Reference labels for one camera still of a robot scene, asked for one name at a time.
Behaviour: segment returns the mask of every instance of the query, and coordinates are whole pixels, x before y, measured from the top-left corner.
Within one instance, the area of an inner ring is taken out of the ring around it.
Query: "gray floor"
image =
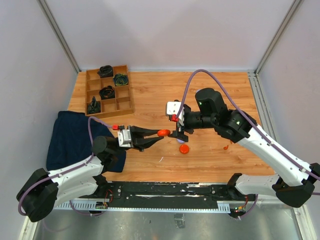
[[[256,206],[242,221],[225,213],[186,213],[185,228],[176,227],[174,213],[106,212],[99,217],[54,210],[39,223],[33,240],[301,240],[293,209]]]

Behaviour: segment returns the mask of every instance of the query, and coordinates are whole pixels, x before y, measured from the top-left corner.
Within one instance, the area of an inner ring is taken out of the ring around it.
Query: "red connector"
[[[112,129],[115,130],[115,131],[118,131],[119,130],[119,125],[112,125]]]
[[[171,116],[171,120],[170,120],[171,122],[178,122],[179,121],[179,118],[177,117],[177,115],[176,114],[173,114],[172,116]]]

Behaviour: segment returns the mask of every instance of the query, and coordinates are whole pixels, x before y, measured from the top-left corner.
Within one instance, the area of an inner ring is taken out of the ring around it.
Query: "red object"
[[[179,147],[179,150],[180,150],[180,153],[182,154],[187,154],[190,150],[190,148],[188,147],[188,145],[186,144],[182,144],[180,147]]]
[[[179,121],[179,118],[177,117],[177,115],[176,114],[173,114],[172,116],[171,116],[171,120],[170,120],[171,122],[178,122]]]
[[[119,130],[119,125],[112,125],[112,129],[116,131]]]
[[[162,130],[159,130],[159,131],[158,131],[158,136],[159,136],[159,137],[166,137],[166,136],[168,136],[170,133],[171,133],[170,130],[168,130],[168,129],[162,129]]]

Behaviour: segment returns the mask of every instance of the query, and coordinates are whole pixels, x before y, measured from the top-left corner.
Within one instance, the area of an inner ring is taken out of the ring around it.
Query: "white wall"
[[[260,74],[279,142],[309,163],[320,163],[319,10],[320,1],[303,2]],[[307,205],[320,238],[320,196]]]
[[[47,0],[82,69],[255,69],[293,0]]]
[[[16,240],[16,195],[45,166],[54,121],[76,73],[36,0],[0,0],[0,233]]]

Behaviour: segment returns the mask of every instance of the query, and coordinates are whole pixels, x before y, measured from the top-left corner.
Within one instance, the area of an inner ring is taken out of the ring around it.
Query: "wooden box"
[[[113,76],[100,78],[97,74],[99,68],[86,71],[85,81],[85,115],[95,116],[99,119],[121,116],[134,113],[134,105],[131,94],[130,79],[128,85],[115,86],[113,77],[116,74],[125,74],[128,76],[127,65],[114,66]],[[114,87],[115,98],[101,100],[99,91],[107,86]],[[90,105],[93,96],[100,103],[101,112],[88,114],[88,105]]]

